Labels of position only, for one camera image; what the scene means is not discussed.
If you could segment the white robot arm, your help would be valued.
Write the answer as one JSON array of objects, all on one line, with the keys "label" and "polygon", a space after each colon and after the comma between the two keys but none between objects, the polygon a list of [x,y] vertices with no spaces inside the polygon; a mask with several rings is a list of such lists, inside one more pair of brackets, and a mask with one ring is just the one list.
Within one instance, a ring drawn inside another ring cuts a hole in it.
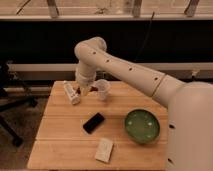
[{"label": "white robot arm", "polygon": [[167,109],[166,171],[213,171],[213,84],[185,83],[112,56],[101,37],[79,42],[74,53],[80,86],[90,86],[100,68]]}]

